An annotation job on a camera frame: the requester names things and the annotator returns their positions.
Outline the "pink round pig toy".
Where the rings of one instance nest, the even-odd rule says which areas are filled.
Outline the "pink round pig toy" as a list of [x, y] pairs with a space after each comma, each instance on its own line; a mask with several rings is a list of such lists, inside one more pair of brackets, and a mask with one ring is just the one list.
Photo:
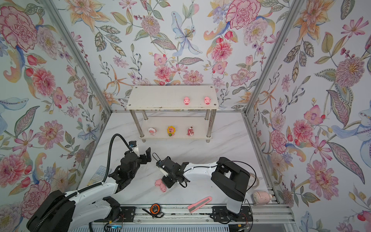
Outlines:
[[151, 136], [155, 136], [157, 134], [157, 130], [155, 128], [149, 128], [148, 132]]

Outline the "yellow-haired princess toy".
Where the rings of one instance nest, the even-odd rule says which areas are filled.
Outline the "yellow-haired princess toy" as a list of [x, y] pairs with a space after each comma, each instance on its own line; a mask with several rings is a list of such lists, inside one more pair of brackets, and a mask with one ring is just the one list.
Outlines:
[[174, 126], [169, 126], [167, 128], [167, 134], [171, 137], [174, 136], [176, 133], [176, 128]]

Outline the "small red pink figurine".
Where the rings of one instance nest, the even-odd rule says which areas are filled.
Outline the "small red pink figurine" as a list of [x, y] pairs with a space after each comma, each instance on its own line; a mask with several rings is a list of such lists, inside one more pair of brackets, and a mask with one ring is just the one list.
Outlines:
[[193, 127], [189, 127], [187, 130], [187, 136], [193, 136], [194, 135], [194, 129]]

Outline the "white two-tier shelf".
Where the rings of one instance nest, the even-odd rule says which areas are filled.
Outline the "white two-tier shelf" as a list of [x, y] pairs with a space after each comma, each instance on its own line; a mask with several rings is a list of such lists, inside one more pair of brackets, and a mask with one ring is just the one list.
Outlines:
[[[184, 98], [189, 97], [189, 105]], [[204, 103], [211, 99], [210, 105]], [[214, 126], [218, 99], [214, 86], [137, 86], [131, 91], [127, 104], [142, 141], [149, 139], [190, 139], [210, 142]], [[174, 126], [174, 136], [167, 134], [167, 128]], [[194, 135], [187, 136], [193, 127]], [[157, 134], [151, 136], [149, 128]]]

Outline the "single pink piglet toy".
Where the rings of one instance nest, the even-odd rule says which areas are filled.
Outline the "single pink piglet toy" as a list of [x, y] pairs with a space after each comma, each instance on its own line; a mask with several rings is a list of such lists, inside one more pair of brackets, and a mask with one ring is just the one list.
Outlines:
[[204, 99], [204, 103], [205, 103], [206, 105], [210, 105], [210, 103], [211, 103], [211, 99], [210, 99], [209, 97], [205, 97], [205, 99]]

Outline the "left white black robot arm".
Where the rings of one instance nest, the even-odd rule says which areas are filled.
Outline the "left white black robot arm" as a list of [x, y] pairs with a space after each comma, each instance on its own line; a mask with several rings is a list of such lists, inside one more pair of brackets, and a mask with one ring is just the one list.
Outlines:
[[27, 229], [30, 232], [70, 232], [96, 220], [118, 219], [122, 210], [114, 194], [125, 189], [140, 166], [151, 160], [149, 148], [143, 155], [127, 151], [121, 164], [105, 181], [66, 193], [60, 190], [50, 193], [27, 223]]

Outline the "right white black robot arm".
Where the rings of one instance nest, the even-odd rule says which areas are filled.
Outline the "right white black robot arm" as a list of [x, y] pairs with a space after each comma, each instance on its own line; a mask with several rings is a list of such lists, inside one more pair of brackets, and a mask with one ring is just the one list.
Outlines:
[[164, 174], [162, 182], [169, 189], [174, 184], [186, 188], [188, 183], [197, 180], [213, 182], [228, 197], [227, 211], [237, 215], [250, 189], [248, 182], [251, 177], [250, 173], [237, 163], [237, 161], [221, 157], [218, 161], [209, 164], [190, 162], [178, 164], [170, 157], [166, 157], [158, 160], [156, 167]]

